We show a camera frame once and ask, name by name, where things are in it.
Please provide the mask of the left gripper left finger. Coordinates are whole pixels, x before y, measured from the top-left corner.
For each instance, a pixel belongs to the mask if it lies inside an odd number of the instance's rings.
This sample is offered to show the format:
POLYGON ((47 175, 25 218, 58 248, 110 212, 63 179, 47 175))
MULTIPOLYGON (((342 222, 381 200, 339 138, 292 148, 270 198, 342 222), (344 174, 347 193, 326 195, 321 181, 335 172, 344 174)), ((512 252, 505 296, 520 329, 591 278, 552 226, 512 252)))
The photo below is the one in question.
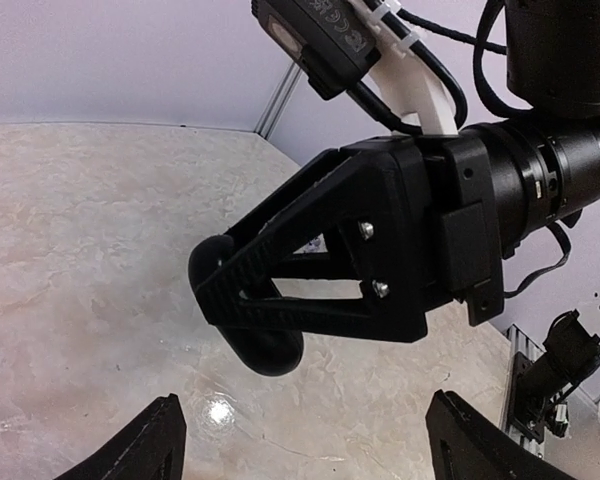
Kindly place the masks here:
POLYGON ((87 459, 57 480, 183 477, 186 422, 175 394, 153 400, 87 459))

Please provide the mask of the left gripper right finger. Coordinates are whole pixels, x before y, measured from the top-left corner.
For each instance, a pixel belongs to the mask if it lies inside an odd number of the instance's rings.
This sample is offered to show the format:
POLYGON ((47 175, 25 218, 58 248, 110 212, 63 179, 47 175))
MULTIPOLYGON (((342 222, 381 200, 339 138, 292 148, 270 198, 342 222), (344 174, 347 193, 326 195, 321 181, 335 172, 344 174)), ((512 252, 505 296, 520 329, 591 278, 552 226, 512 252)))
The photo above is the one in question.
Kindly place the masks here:
POLYGON ((437 480, 572 480, 517 445, 454 391, 434 393, 426 413, 437 480))

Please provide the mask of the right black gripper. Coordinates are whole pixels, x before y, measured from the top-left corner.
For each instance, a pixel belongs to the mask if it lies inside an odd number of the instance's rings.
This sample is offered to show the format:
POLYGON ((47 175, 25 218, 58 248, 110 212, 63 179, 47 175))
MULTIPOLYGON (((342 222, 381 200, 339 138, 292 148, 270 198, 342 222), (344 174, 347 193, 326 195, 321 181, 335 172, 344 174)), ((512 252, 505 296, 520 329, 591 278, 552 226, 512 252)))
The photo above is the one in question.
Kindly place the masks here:
POLYGON ((441 287, 466 304, 472 326, 500 314, 501 240, 487 148, 475 137, 425 136, 325 151, 226 233, 200 243, 189 274, 206 320, 390 342, 424 338, 426 173, 441 287))

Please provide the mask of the black earbud charging case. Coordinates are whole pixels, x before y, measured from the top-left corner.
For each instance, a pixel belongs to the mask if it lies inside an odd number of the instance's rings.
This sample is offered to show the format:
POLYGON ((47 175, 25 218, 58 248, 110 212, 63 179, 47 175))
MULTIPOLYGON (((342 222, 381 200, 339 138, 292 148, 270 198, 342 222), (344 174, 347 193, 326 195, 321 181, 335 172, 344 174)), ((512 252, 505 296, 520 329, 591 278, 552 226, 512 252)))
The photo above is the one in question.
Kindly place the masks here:
POLYGON ((232 290, 212 279, 230 260, 234 240, 215 235, 197 245, 188 261, 188 279, 201 309, 237 357, 255 373, 278 377, 293 371, 304 353, 299 330, 273 328, 262 313, 248 309, 250 290, 232 290))

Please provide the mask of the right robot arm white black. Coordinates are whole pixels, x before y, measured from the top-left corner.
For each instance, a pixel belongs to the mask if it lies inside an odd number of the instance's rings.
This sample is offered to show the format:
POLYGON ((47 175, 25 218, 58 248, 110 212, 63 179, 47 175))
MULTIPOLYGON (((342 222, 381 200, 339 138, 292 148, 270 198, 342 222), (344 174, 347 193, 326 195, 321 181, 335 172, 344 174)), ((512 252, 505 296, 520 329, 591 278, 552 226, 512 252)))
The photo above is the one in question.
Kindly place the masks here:
POLYGON ((305 333, 411 343, 426 315, 479 325, 511 297, 502 263, 530 233, 563 238, 600 199, 600 1, 490 1, 474 84, 494 123, 396 1, 255 1, 254 17, 324 99, 346 93, 387 134, 322 152, 188 275, 247 362, 292 362, 305 333))

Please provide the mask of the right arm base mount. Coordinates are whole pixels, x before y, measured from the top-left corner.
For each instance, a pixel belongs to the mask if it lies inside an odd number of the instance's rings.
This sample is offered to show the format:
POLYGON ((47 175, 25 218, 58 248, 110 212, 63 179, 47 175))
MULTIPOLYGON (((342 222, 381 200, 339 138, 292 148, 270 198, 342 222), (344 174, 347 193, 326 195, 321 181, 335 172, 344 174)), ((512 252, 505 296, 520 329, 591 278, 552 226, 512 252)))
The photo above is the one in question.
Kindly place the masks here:
POLYGON ((588 333, 579 317, 571 310, 552 322, 537 360, 522 352, 513 357, 506 421, 530 441, 543 443, 546 431, 565 436, 567 397, 600 368, 600 337, 588 333))

